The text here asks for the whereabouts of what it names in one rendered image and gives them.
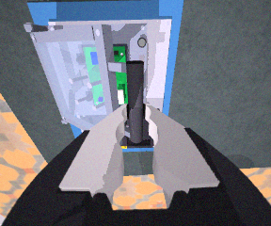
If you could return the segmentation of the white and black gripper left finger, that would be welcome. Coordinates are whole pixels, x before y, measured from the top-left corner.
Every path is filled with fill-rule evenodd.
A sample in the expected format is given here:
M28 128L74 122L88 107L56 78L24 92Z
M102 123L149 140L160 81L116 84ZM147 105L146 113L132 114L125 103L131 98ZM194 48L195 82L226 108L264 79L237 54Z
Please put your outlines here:
M123 183L119 144L127 120L129 105L124 104L82 132L31 181L1 226L54 226L90 211L96 193L105 193L112 205L114 192Z

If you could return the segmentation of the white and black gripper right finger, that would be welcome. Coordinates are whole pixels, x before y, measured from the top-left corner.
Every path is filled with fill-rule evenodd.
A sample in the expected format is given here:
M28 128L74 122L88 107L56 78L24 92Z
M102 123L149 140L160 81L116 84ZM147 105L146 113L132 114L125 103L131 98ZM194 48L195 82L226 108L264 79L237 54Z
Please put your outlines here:
M271 204L225 155L190 128L143 104L154 141L152 170L169 208L185 191L192 208L213 212L238 226L271 226Z

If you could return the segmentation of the green circuit board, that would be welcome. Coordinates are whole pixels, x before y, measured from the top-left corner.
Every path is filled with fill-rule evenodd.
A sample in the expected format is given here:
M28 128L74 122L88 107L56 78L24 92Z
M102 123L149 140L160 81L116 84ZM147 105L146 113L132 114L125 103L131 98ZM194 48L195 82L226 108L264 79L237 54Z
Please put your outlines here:
M125 59L125 46L113 47L114 49L114 59L116 62L126 62ZM123 53L123 56L120 55ZM127 76L126 73L116 72L117 77L117 88L119 105L128 104L128 92L127 92Z

